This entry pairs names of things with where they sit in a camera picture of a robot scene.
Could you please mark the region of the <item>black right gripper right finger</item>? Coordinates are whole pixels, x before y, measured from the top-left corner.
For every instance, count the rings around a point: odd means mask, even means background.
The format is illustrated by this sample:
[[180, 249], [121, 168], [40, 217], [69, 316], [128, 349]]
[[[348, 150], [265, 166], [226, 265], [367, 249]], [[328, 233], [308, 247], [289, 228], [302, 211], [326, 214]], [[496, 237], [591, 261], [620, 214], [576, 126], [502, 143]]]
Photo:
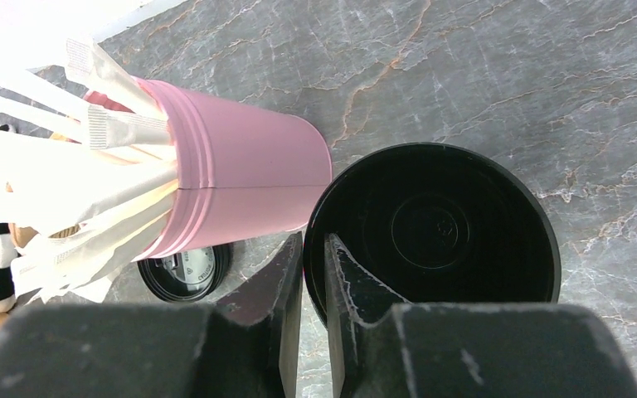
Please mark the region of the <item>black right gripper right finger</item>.
[[411, 303], [324, 239], [336, 397], [637, 397], [613, 333], [557, 303]]

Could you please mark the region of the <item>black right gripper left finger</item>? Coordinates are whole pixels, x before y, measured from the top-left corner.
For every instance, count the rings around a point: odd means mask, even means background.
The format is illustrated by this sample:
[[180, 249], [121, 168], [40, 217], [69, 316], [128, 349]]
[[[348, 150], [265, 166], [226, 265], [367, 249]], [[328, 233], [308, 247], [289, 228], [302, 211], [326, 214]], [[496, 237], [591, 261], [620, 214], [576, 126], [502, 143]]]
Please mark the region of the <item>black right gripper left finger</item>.
[[292, 397], [303, 238], [214, 304], [57, 304], [0, 327], [0, 397]]

